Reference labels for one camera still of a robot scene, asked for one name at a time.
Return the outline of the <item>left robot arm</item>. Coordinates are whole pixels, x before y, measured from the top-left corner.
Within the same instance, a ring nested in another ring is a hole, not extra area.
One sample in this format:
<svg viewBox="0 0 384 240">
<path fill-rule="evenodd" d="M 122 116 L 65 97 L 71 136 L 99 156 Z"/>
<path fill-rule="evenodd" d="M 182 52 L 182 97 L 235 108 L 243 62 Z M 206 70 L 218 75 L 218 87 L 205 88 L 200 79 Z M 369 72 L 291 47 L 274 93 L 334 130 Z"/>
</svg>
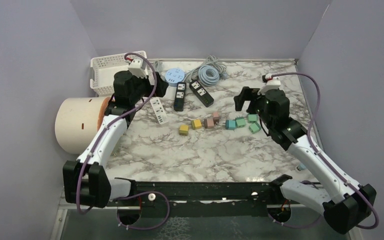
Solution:
<svg viewBox="0 0 384 240">
<path fill-rule="evenodd" d="M 136 182 L 116 177 L 109 179 L 105 166 L 120 137 L 127 131 L 136 112 L 152 97 L 163 97 L 168 83 L 158 72 L 153 72 L 154 83 L 149 77 L 139 78 L 128 70 L 114 74 L 114 93 L 104 109 L 102 123 L 89 146 L 76 161 L 67 161 L 63 168 L 65 200 L 75 204 L 81 214 L 82 206 L 104 208 L 111 200 L 119 199 L 124 205 L 137 200 Z"/>
</svg>

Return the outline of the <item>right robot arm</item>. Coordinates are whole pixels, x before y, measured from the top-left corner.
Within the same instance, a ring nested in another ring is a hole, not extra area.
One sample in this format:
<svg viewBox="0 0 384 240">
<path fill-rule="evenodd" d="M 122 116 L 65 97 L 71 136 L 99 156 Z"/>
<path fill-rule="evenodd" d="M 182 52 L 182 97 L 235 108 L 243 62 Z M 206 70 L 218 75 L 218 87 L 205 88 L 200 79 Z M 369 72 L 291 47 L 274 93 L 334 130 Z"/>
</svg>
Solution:
<svg viewBox="0 0 384 240">
<path fill-rule="evenodd" d="M 270 183 L 268 196 L 272 202 L 280 204 L 288 199 L 301 203 L 343 235 L 373 213 L 375 188 L 350 177 L 314 143 L 308 130 L 290 116 L 290 100 L 283 90 L 260 94 L 257 88 L 245 86 L 233 100 L 238 112 L 248 101 L 247 113 L 257 114 L 268 136 L 304 164 L 323 187 L 316 189 L 284 174 Z"/>
</svg>

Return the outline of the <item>black power strip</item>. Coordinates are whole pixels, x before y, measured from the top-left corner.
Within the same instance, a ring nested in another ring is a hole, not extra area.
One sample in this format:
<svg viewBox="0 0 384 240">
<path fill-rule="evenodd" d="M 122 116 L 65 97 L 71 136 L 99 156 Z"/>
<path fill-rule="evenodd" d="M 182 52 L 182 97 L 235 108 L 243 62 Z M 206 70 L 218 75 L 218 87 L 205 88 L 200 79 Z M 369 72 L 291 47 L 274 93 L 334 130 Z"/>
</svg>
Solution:
<svg viewBox="0 0 384 240">
<path fill-rule="evenodd" d="M 175 97 L 173 101 L 173 109 L 176 112 L 182 112 L 184 110 L 186 96 L 186 83 L 178 82 L 175 89 Z"/>
<path fill-rule="evenodd" d="M 208 108 L 214 103 L 213 97 L 197 80 L 191 81 L 189 83 L 189 88 L 205 107 Z"/>
</svg>

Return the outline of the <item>pink plug adapter round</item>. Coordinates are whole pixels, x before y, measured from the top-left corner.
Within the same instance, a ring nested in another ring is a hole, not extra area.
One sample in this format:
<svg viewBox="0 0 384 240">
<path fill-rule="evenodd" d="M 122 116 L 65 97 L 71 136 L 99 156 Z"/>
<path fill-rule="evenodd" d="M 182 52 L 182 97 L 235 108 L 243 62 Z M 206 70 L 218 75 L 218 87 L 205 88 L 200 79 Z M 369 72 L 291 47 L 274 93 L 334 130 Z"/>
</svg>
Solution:
<svg viewBox="0 0 384 240">
<path fill-rule="evenodd" d="M 204 119 L 203 126 L 205 129 L 213 129 L 215 127 L 215 122 L 213 118 Z"/>
</svg>

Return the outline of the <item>blue round power socket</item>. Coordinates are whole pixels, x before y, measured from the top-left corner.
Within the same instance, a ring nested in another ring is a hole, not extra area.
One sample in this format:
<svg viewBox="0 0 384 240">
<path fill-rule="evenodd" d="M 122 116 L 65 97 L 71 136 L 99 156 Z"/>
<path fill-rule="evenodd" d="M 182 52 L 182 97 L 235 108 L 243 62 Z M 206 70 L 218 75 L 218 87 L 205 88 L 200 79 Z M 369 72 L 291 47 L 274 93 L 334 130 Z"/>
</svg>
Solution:
<svg viewBox="0 0 384 240">
<path fill-rule="evenodd" d="M 165 72 L 164 79 L 171 87 L 176 87 L 178 83 L 182 82 L 185 78 L 185 72 L 176 67 L 170 68 Z"/>
</svg>

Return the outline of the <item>teal plug adapter round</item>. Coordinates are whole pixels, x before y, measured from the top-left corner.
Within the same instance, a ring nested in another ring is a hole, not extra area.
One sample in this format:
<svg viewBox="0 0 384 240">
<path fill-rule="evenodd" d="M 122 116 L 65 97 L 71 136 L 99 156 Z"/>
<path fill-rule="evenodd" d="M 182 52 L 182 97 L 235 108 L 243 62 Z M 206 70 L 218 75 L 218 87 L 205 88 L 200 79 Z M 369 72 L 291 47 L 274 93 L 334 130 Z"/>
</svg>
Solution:
<svg viewBox="0 0 384 240">
<path fill-rule="evenodd" d="M 236 121 L 230 119 L 225 121 L 224 126 L 226 130 L 235 130 L 237 128 Z"/>
</svg>

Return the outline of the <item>white power strip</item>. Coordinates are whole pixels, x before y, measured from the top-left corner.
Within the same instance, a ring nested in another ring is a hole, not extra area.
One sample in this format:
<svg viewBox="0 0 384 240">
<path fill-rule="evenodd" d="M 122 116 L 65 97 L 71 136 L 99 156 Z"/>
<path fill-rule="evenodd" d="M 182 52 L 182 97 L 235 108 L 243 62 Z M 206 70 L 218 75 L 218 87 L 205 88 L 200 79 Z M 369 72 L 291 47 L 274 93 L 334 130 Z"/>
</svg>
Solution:
<svg viewBox="0 0 384 240">
<path fill-rule="evenodd" d="M 159 97 L 152 97 L 150 99 L 150 104 L 153 109 L 153 112 L 156 116 L 157 122 L 160 125 L 167 124 L 169 122 L 165 108 Z"/>
</svg>

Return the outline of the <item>green plug adapter white strip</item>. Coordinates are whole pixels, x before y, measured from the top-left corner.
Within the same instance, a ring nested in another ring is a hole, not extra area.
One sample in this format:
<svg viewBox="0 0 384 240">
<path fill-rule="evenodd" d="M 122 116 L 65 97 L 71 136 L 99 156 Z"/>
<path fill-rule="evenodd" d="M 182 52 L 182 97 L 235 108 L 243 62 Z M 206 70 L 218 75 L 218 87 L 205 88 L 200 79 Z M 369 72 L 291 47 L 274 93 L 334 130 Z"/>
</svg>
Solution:
<svg viewBox="0 0 384 240">
<path fill-rule="evenodd" d="M 249 131 L 252 133 L 252 134 L 256 134 L 258 133 L 262 127 L 260 126 L 259 123 L 257 122 L 252 122 L 249 126 L 248 126 L 248 129 Z"/>
</svg>

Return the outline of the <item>yellow plug adapter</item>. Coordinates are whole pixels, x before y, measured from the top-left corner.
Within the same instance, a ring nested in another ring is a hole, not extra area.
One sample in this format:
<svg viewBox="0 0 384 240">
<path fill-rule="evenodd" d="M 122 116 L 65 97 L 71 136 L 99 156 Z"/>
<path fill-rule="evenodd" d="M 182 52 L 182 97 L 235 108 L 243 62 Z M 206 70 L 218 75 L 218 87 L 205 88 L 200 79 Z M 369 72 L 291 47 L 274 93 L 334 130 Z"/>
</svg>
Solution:
<svg viewBox="0 0 384 240">
<path fill-rule="evenodd" d="M 191 121 L 191 127 L 193 130 L 202 128 L 202 121 L 200 119 L 194 119 Z"/>
<path fill-rule="evenodd" d="M 181 136 L 187 136 L 189 134 L 189 126 L 186 125 L 186 124 L 182 124 L 179 129 L 178 129 L 178 133 L 179 135 Z"/>
</svg>

